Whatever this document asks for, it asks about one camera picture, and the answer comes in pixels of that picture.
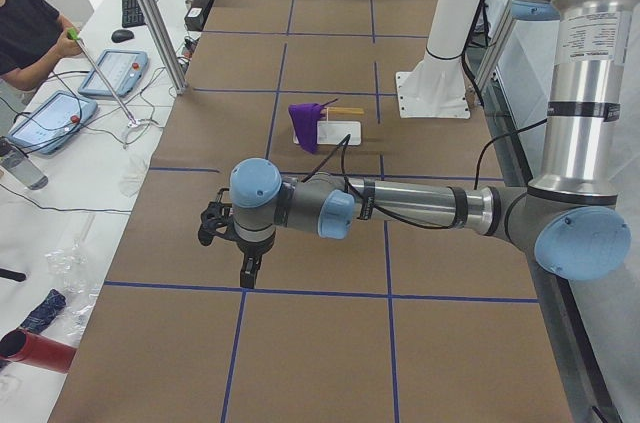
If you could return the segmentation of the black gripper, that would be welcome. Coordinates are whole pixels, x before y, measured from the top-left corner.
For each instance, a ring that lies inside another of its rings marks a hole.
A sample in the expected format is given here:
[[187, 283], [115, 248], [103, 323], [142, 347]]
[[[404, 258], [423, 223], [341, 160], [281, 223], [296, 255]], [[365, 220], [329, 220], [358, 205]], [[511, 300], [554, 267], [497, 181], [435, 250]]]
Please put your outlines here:
[[[212, 244], [215, 238], [226, 241], [236, 241], [236, 232], [232, 215], [232, 204], [222, 201], [228, 188], [221, 188], [216, 198], [208, 203], [208, 206], [200, 215], [200, 227], [198, 229], [198, 241], [203, 246]], [[240, 286], [245, 289], [254, 289], [257, 283], [261, 267], [259, 254], [245, 253], [240, 270]]]

